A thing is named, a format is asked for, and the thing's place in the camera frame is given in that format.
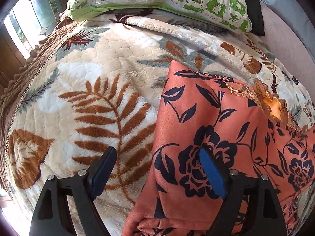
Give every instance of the beige bedspread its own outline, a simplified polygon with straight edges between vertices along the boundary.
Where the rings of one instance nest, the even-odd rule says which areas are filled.
[[[95,204],[111,235],[121,234],[151,165],[172,60],[230,81],[252,85],[258,78],[286,101],[300,128],[314,124],[308,92],[256,36],[159,10],[120,12],[51,36],[54,51],[43,50],[45,62],[37,56],[3,101],[1,178],[29,219],[49,174],[72,176],[114,146],[118,161]],[[70,209],[84,235],[71,200]]]

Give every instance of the coral cloth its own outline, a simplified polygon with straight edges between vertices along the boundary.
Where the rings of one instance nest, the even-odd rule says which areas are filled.
[[[237,88],[245,94],[235,95]],[[294,231],[297,198],[314,181],[315,129],[303,134],[266,116],[246,88],[239,80],[194,72],[172,61],[158,110],[152,166],[123,236],[206,233],[222,200],[200,165],[202,146],[229,169],[249,177],[267,174],[288,235]],[[240,232],[247,203],[244,198],[234,235]]]

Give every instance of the black fabric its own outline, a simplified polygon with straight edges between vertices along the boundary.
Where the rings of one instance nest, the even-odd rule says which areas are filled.
[[[262,17],[259,0],[245,0],[245,2],[248,17],[253,24],[251,32],[256,35],[265,36],[264,19]]]

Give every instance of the metal screw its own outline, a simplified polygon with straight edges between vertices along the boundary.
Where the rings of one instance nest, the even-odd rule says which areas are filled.
[[[269,177],[265,174],[262,174],[261,179],[267,181],[269,179]]]
[[[86,170],[80,170],[80,171],[78,172],[78,175],[79,175],[79,176],[84,176],[84,175],[86,175]]]
[[[237,176],[238,175],[238,171],[237,170],[230,170],[230,174],[232,176]]]
[[[55,177],[55,175],[54,175],[54,174],[50,174],[49,176],[47,176],[47,179],[48,179],[48,180],[53,180],[53,179],[54,179],[54,177]]]

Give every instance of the bed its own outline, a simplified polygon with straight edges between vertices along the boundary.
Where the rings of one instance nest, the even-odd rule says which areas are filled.
[[[311,128],[315,64],[309,49],[285,19],[264,3],[261,10],[266,35],[260,38],[151,8],[110,11],[80,23],[64,16],[2,96],[0,177],[14,202],[31,219],[49,174],[72,176],[112,145],[119,163],[95,204],[111,235],[120,235],[150,167],[172,60],[249,85],[259,79],[285,100],[290,116],[281,119]],[[311,186],[292,197],[297,215],[290,214],[288,234],[309,235],[314,196]],[[84,235],[71,199],[69,206]]]

